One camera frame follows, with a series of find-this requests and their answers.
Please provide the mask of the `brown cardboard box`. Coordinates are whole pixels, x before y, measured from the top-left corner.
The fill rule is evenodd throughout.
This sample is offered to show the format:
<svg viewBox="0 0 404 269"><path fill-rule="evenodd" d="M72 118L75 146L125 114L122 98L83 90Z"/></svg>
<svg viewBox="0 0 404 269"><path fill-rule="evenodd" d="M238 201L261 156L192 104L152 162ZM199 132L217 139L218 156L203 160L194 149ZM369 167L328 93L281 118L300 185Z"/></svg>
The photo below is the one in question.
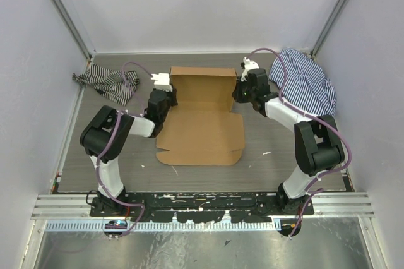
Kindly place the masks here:
<svg viewBox="0 0 404 269"><path fill-rule="evenodd" d="M231 166L241 159L244 121L232 110L236 81L233 68L171 67L177 105L170 108L156 139L161 163Z"/></svg>

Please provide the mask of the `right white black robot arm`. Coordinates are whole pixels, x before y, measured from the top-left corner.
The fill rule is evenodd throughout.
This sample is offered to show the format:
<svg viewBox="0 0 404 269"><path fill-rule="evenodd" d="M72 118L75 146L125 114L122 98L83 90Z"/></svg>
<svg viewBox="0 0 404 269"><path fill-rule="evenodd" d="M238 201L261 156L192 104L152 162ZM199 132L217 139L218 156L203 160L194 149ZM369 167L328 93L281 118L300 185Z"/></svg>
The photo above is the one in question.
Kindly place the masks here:
<svg viewBox="0 0 404 269"><path fill-rule="evenodd" d="M232 96L237 103L252 104L262 116L293 132L297 167L279 185L275 205L285 215L295 213L305 200L308 185L345 160L335 120L330 115L309 117L293 110L289 102L271 91L266 71L261 68L243 71Z"/></svg>

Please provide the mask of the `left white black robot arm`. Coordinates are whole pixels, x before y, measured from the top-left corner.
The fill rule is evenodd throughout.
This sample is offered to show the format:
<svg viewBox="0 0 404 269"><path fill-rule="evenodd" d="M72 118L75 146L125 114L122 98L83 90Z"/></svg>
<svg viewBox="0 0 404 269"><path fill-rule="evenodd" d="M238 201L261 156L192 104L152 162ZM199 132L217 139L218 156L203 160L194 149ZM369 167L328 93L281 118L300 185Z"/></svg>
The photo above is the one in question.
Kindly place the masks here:
<svg viewBox="0 0 404 269"><path fill-rule="evenodd" d="M147 108L141 116L103 106L83 130L80 145L85 149L95 169L98 182L97 197L92 207L118 217L134 208L126 199L126 189L120 176L119 155L128 136L156 138L171 107L177 105L177 89L154 88Z"/></svg>

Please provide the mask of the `black white striped cloth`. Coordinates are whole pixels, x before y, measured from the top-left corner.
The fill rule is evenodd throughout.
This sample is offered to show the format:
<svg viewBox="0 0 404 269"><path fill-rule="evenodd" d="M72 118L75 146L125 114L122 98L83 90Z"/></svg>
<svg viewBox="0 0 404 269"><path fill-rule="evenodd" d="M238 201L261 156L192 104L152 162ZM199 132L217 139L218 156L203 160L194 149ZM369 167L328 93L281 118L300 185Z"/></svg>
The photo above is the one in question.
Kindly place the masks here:
<svg viewBox="0 0 404 269"><path fill-rule="evenodd" d="M91 87L99 95L125 106L137 90L140 79L135 71L121 71L104 68L92 63L82 74L72 75L73 81L82 87Z"/></svg>

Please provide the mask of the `blue white striped cloth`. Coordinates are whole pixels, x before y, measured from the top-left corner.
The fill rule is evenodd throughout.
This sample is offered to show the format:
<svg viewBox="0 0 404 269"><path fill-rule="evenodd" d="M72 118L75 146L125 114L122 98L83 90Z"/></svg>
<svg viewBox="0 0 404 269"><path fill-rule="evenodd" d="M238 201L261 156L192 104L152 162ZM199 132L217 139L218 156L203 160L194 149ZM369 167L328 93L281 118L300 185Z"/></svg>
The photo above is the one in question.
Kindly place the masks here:
<svg viewBox="0 0 404 269"><path fill-rule="evenodd" d="M295 49L283 49L272 64L269 80L294 106L316 116L336 113L336 91L321 66Z"/></svg>

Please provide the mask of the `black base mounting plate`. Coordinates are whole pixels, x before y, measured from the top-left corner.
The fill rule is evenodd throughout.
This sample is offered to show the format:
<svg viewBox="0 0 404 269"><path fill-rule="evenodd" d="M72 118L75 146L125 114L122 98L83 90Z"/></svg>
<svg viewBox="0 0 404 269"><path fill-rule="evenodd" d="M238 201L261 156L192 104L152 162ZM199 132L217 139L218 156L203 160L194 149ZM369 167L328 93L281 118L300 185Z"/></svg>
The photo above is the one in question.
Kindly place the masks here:
<svg viewBox="0 0 404 269"><path fill-rule="evenodd" d="M271 216L313 215L312 203L303 207L306 198L298 198L281 207L274 193L267 192L183 192L183 193L126 193L126 199L134 208L121 215L113 215L92 207L91 217L127 217L134 222L220 222L226 215L232 223L271 222Z"/></svg>

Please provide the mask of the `left aluminium frame post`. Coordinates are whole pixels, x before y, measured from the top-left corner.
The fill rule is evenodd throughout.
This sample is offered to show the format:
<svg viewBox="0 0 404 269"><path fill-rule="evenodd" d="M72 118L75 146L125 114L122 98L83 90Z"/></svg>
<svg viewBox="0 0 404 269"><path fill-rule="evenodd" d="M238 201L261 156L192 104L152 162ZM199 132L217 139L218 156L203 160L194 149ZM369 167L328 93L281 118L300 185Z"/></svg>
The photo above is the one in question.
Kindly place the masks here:
<svg viewBox="0 0 404 269"><path fill-rule="evenodd" d="M73 40L76 42L76 45L79 47L82 54L88 59L93 58L93 54L90 52L89 48L85 44L83 37L81 36L77 26L74 24L74 21L69 14L69 11L66 8L66 5L63 3L63 0L50 0L56 9L57 13L61 17L64 22L66 28L71 34Z"/></svg>

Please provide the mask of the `aluminium frame post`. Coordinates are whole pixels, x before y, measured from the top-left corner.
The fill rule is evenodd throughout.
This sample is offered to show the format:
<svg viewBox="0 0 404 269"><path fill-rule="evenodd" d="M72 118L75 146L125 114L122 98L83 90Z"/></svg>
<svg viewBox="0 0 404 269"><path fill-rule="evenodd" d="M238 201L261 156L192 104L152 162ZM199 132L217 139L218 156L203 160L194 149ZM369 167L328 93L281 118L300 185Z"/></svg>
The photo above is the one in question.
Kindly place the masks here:
<svg viewBox="0 0 404 269"><path fill-rule="evenodd" d="M328 35L331 32L331 29L334 27L334 24L336 23L337 19L342 14L348 1L349 0L337 0L336 1L328 19L326 20L326 23L324 24L324 26L321 30L321 33L319 34L319 37L317 38L317 40L312 48L312 51L310 52L310 56L312 58L315 58L318 55L322 46L326 42L326 39L328 38Z"/></svg>
<svg viewBox="0 0 404 269"><path fill-rule="evenodd" d="M79 47L82 54L88 59L93 58L93 54L90 52L89 48L85 44L83 37L81 36L77 26L74 24L74 21L69 14L69 11L66 8L66 5L63 3L63 0L50 0L56 9L57 13L61 17L64 22L66 28L71 34L73 40L76 42L76 45Z"/></svg>

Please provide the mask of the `right aluminium frame post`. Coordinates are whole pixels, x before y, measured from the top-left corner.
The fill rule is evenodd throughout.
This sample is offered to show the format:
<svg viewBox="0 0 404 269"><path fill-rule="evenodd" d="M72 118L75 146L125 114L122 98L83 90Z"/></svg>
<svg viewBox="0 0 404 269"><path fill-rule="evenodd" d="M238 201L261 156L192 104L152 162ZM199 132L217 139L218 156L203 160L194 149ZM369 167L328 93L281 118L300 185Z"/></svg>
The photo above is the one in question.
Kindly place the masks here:
<svg viewBox="0 0 404 269"><path fill-rule="evenodd" d="M321 33L319 34L319 37L317 38L317 40L312 48L312 51L310 52L310 56L312 58L315 58L318 55L322 46L326 42L326 39L328 38L328 35L331 32L331 29L334 27L334 24L336 23L337 19L342 14L348 1L349 0L337 0L336 1L328 19L326 20L326 23L324 24L324 26L321 30Z"/></svg>

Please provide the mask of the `aluminium front rail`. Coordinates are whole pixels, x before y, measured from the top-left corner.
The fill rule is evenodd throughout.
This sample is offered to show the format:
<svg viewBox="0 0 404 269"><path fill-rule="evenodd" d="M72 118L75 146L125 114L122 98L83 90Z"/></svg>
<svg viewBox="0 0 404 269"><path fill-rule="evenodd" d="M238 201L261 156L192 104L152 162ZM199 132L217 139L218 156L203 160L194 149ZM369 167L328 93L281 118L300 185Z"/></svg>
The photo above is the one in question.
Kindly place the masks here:
<svg viewBox="0 0 404 269"><path fill-rule="evenodd" d="M324 192L279 206L274 193L128 193L130 208L113 209L95 194L52 194L38 196L33 218L81 218L142 216L147 221L171 221L178 213L219 221L229 217L373 217L369 197L357 192Z"/></svg>

